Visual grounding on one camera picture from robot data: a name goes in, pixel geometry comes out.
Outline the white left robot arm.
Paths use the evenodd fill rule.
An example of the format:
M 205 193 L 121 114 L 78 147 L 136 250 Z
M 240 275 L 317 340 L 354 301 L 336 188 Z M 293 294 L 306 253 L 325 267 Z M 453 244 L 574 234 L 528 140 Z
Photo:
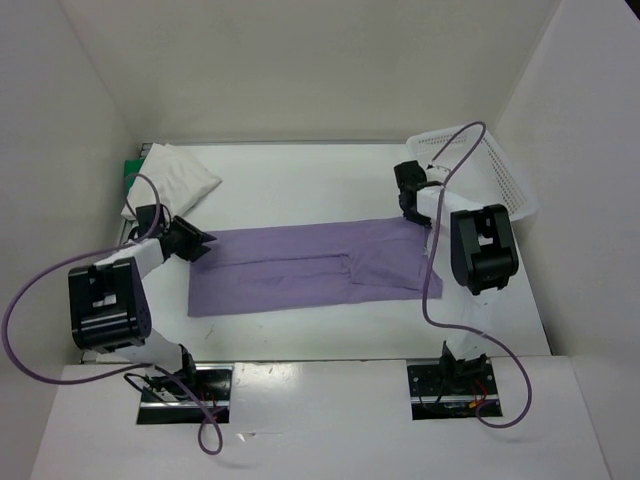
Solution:
M 126 243 L 94 264 L 68 273 L 71 333 L 83 351 L 116 353 L 164 377 L 164 387 L 180 400 L 194 396 L 200 376 L 186 347 L 167 340 L 152 326 L 143 279 L 176 256 L 194 263 L 216 237 L 176 216 L 154 236 Z

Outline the cream white t shirt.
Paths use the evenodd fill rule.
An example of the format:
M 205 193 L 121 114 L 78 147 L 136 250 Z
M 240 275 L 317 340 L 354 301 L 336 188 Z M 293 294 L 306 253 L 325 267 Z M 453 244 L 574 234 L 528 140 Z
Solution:
M 139 173 L 148 178 L 172 215 L 182 216 L 222 183 L 182 147 L 153 143 Z

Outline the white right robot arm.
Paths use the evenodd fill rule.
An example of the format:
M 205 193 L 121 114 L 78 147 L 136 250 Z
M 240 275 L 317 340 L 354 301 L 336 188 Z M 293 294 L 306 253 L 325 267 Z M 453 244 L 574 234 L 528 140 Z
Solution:
M 430 326 L 446 332 L 443 353 L 454 358 L 439 368 L 439 382 L 446 391 L 460 393 L 474 379 L 466 361 L 485 355 L 488 344 L 517 359 L 491 332 L 496 305 L 519 269 L 510 217 L 501 204 L 467 199 L 439 182 L 401 186 L 399 206 L 405 219 L 431 228 L 422 313 Z M 458 304 L 459 311 L 448 319 L 429 306 L 428 290 L 436 277 Z

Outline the lavender t shirt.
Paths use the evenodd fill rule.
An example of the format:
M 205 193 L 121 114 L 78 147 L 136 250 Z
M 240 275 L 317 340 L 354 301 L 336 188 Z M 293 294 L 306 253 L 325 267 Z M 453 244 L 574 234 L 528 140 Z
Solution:
M 225 230 L 189 273 L 192 318 L 442 295 L 431 230 L 402 217 Z

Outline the green t shirt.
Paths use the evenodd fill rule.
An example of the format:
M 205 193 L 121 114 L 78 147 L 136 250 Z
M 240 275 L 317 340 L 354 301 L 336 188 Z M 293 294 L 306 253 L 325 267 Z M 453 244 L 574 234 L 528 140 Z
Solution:
M 128 193 L 131 189 L 136 175 L 140 172 L 143 163 L 144 158 L 129 159 L 124 161 L 123 181 L 125 193 Z

